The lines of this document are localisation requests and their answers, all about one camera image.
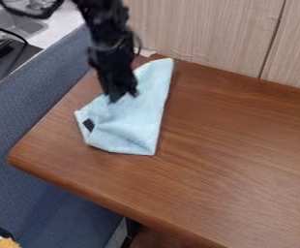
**black tag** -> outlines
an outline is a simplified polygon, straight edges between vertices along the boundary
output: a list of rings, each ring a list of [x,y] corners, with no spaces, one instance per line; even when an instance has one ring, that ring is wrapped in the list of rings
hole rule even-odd
[[[86,127],[86,129],[88,129],[88,131],[90,133],[93,132],[93,130],[95,128],[95,124],[94,124],[94,122],[92,122],[91,119],[87,119],[87,120],[83,121],[82,124]]]

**table leg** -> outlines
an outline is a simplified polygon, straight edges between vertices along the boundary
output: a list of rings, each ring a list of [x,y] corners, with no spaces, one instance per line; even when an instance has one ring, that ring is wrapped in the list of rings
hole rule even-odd
[[[137,235],[140,224],[136,221],[126,218],[127,237],[121,248],[130,248],[135,236]]]

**beige cabinet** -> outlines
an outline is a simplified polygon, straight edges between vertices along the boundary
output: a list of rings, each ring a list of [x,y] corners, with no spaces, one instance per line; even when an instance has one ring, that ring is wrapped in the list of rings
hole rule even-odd
[[[262,71],[284,5],[284,0],[125,2],[144,47],[252,77]]]
[[[300,0],[287,0],[262,78],[300,88]]]

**cloth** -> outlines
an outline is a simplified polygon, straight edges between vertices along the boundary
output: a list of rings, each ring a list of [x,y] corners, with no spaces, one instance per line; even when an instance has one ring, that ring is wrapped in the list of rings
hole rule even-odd
[[[126,94],[112,104],[103,94],[76,111],[84,141],[108,152],[154,155],[173,66],[170,58],[151,61],[135,70],[136,98]]]

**wooden table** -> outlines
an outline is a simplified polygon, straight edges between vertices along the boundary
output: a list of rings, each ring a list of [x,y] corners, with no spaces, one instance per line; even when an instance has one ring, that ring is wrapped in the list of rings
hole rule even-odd
[[[100,92],[90,73],[10,163],[192,247],[300,248],[300,90],[179,62],[154,157],[84,144]]]

